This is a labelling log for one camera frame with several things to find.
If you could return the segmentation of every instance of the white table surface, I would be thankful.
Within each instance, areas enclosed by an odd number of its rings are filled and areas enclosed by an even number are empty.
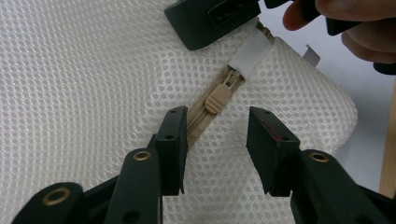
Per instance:
[[[372,63],[356,58],[342,44],[340,35],[327,35],[323,16],[303,29],[291,32],[282,24],[283,14],[290,3],[274,9],[267,9],[263,1],[260,3],[262,24],[301,55],[308,44],[320,56],[317,69],[355,102],[359,112],[358,125],[335,158],[358,184],[378,191],[394,77],[379,74]]]

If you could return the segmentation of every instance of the white mesh fabric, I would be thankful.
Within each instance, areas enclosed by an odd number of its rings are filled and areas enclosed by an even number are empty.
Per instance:
[[[191,106],[255,29],[188,51],[163,15],[174,2],[0,5],[1,223],[50,184],[90,189],[117,175],[165,111]],[[249,105],[273,110],[304,147],[334,152],[350,135],[349,98],[276,43],[191,149],[186,195],[164,200],[167,223],[292,222],[289,199],[263,196],[245,149]]]

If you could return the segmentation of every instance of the fingernail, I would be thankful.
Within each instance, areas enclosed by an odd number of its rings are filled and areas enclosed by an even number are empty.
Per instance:
[[[356,0],[330,0],[326,4],[326,8],[330,12],[349,11],[355,6]]]

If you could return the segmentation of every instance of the human hand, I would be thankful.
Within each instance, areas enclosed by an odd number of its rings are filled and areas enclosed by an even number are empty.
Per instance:
[[[357,57],[375,63],[396,63],[396,0],[316,0],[316,8],[327,18],[364,21],[342,33],[342,41]],[[289,6],[283,17],[288,30],[298,30],[303,18],[301,1]]]

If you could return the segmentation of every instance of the brown wooden surface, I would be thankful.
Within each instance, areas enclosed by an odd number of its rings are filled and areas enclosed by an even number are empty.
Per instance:
[[[396,82],[393,88],[379,192],[390,198],[393,198],[396,192]]]

